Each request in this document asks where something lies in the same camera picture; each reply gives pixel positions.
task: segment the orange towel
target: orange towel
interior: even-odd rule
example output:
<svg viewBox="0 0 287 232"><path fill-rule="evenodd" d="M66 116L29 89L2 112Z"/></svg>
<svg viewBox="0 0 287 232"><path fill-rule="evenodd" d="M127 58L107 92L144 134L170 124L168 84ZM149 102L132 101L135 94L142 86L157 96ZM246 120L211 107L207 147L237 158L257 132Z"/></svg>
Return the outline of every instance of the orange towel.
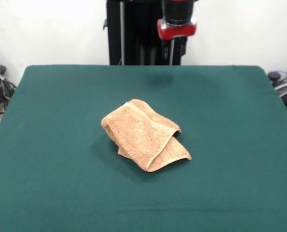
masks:
<svg viewBox="0 0 287 232"><path fill-rule="evenodd" d="M147 103L131 100L101 121L109 137L119 146L118 154L132 159L147 172L154 172L181 159L188 151L173 137L180 127L156 113Z"/></svg>

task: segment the towel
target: towel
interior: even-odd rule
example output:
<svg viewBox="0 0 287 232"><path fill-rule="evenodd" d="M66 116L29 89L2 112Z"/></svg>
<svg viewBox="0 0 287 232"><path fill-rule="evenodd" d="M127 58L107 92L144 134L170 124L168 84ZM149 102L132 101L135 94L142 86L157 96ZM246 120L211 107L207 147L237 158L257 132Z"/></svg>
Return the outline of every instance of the towel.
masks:
<svg viewBox="0 0 287 232"><path fill-rule="evenodd" d="M154 172L181 159L191 160L188 151L173 137L181 132L171 120L156 113L147 103L133 99L101 121L118 145L118 154Z"/></svg>

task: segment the red robot part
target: red robot part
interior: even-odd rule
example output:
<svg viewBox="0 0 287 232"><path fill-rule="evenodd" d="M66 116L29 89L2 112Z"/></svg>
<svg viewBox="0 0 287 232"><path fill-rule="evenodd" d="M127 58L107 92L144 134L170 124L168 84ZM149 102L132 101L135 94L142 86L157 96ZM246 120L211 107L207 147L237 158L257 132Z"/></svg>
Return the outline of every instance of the red robot part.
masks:
<svg viewBox="0 0 287 232"><path fill-rule="evenodd" d="M161 40L172 40L176 37L188 37L195 34L197 29L197 20L195 17L191 22L184 26L173 26L165 22L164 19L158 20L158 35Z"/></svg>

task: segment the green tablecloth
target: green tablecloth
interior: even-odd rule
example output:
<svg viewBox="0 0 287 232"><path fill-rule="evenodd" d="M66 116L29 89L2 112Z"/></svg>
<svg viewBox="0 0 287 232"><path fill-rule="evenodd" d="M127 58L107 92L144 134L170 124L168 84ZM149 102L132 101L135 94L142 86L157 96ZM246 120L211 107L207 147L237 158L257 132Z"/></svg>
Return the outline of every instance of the green tablecloth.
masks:
<svg viewBox="0 0 287 232"><path fill-rule="evenodd" d="M155 173L101 119L138 98L192 161ZM258 67L28 67L0 124L0 232L287 231L287 110Z"/></svg>

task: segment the white wall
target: white wall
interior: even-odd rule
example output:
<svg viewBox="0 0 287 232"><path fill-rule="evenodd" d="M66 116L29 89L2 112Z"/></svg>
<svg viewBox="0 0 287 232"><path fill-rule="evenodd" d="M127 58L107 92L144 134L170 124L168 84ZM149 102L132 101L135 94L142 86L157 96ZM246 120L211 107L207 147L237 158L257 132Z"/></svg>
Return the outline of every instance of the white wall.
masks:
<svg viewBox="0 0 287 232"><path fill-rule="evenodd" d="M20 81L31 64L108 64L105 0L0 0L0 63ZM287 71L287 0L200 0L183 64Z"/></svg>

